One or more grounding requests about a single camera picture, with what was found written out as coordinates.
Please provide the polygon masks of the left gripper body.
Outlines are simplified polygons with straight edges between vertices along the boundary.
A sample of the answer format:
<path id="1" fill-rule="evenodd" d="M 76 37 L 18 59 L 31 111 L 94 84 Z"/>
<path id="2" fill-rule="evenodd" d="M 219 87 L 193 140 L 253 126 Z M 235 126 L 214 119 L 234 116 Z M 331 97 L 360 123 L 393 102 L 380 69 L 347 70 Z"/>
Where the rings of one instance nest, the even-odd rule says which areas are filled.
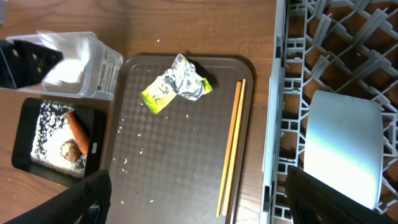
<path id="1" fill-rule="evenodd" d="M 18 89 L 40 83 L 63 54 L 24 40 L 1 41 L 1 87 Z"/>

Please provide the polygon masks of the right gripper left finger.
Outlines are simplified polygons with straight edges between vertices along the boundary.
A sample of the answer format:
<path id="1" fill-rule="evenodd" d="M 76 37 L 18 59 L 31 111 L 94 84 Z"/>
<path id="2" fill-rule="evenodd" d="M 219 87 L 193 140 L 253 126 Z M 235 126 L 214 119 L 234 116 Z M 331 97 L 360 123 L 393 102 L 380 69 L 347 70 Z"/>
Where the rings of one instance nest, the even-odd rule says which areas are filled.
<path id="1" fill-rule="evenodd" d="M 101 169 L 8 223 L 105 223 L 111 192 L 109 172 Z"/>

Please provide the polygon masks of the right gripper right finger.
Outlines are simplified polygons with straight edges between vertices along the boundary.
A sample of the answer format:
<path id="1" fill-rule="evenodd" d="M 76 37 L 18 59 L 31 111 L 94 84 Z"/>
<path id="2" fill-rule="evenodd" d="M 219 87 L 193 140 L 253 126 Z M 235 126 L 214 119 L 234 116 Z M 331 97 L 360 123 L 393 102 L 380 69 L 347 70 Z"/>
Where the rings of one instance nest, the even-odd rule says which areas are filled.
<path id="1" fill-rule="evenodd" d="M 394 223 L 295 166 L 288 166 L 285 192 L 295 224 Z"/>

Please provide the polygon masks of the white napkin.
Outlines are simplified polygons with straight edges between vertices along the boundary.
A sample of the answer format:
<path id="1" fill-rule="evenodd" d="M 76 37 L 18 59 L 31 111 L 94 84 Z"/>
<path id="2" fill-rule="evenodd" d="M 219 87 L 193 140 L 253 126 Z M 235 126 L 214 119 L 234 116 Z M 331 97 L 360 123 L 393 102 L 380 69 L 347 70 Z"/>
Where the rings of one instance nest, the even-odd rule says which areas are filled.
<path id="1" fill-rule="evenodd" d="M 91 40 L 87 35 L 66 36 L 54 32 L 38 32 L 39 39 L 49 49 L 61 52 L 63 59 L 46 74 L 42 87 L 46 91 L 78 93 L 85 67 L 91 57 Z"/>

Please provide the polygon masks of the brown food scrap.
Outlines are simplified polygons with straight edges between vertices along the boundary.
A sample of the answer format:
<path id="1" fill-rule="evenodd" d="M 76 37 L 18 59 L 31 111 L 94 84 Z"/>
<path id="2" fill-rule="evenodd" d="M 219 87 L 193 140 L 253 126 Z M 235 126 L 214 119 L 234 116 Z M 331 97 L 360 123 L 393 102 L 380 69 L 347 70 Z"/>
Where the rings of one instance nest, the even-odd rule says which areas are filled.
<path id="1" fill-rule="evenodd" d="M 70 162 L 76 162 L 81 157 L 81 151 L 75 140 L 64 142 L 60 148 L 62 157 Z"/>

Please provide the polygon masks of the bowl of rice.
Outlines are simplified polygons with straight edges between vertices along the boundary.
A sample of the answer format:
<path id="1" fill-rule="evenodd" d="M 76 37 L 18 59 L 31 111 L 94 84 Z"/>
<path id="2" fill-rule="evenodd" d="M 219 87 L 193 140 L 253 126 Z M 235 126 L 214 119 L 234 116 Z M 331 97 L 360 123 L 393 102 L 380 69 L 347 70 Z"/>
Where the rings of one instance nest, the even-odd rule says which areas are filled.
<path id="1" fill-rule="evenodd" d="M 381 194 L 383 137 L 377 104 L 317 90 L 308 113 L 303 169 L 372 210 Z"/>

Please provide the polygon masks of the orange carrot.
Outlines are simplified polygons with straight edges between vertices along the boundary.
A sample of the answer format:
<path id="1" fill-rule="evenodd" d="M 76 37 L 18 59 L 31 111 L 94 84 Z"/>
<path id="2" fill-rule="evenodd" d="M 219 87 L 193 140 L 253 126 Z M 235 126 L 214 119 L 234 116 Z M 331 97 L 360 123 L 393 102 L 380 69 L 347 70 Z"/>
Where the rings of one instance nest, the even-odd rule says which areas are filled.
<path id="1" fill-rule="evenodd" d="M 84 155 L 88 154 L 90 140 L 85 130 L 82 128 L 78 120 L 75 118 L 72 112 L 67 113 L 67 120 L 70 125 L 70 129 L 74 135 L 75 141 L 80 149 L 80 152 Z"/>

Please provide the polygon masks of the wooden chopstick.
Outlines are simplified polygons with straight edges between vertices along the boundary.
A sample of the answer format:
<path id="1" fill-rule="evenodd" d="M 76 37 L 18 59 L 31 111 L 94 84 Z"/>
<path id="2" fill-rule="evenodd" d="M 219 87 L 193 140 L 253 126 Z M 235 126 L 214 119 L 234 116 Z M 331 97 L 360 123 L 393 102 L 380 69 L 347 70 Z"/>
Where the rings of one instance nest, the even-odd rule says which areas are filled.
<path id="1" fill-rule="evenodd" d="M 227 216 L 227 214 L 228 214 L 229 198 L 231 195 L 233 173 L 234 173 L 234 165 L 235 165 L 235 160 L 236 160 L 236 155 L 237 155 L 237 150 L 238 150 L 238 141 L 239 141 L 239 132 L 240 132 L 240 125 L 241 125 L 245 87 L 246 87 L 246 80 L 243 79 L 242 85 L 241 85 L 240 96 L 239 96 L 236 122 L 235 122 L 235 127 L 234 127 L 233 143 L 232 143 L 232 150 L 231 150 L 230 159 L 229 159 L 226 187 L 224 190 L 223 210 L 221 210 L 221 214 L 223 216 Z"/>
<path id="2" fill-rule="evenodd" d="M 231 121 L 230 121 L 230 125 L 229 125 L 229 133 L 228 133 L 228 140 L 227 140 L 226 152 L 225 152 L 225 157 L 224 157 L 223 171 L 222 171 L 222 175 L 221 175 L 220 191 L 219 191 L 218 204 L 217 204 L 217 209 L 216 209 L 216 217 L 220 216 L 221 208 L 223 205 L 224 190 L 226 187 L 229 159 L 230 159 L 230 154 L 231 154 L 231 150 L 232 150 L 233 134 L 234 134 L 234 127 L 235 127 L 237 110 L 238 110 L 241 85 L 242 85 L 242 82 L 237 82 L 236 91 L 234 94 L 234 103 L 233 103 L 233 109 L 232 109 L 232 113 L 231 113 Z"/>

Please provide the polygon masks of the yellow snack wrapper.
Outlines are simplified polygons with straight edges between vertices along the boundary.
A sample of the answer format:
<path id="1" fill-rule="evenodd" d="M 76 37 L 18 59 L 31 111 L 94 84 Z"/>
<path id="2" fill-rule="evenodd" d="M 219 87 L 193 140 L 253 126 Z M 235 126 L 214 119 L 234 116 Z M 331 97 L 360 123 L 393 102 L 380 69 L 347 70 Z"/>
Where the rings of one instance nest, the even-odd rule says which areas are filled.
<path id="1" fill-rule="evenodd" d="M 178 54 L 172 66 L 142 91 L 141 97 L 151 112 L 158 114 L 176 96 L 196 101 L 212 90 L 209 81 L 197 73 L 194 64 Z"/>

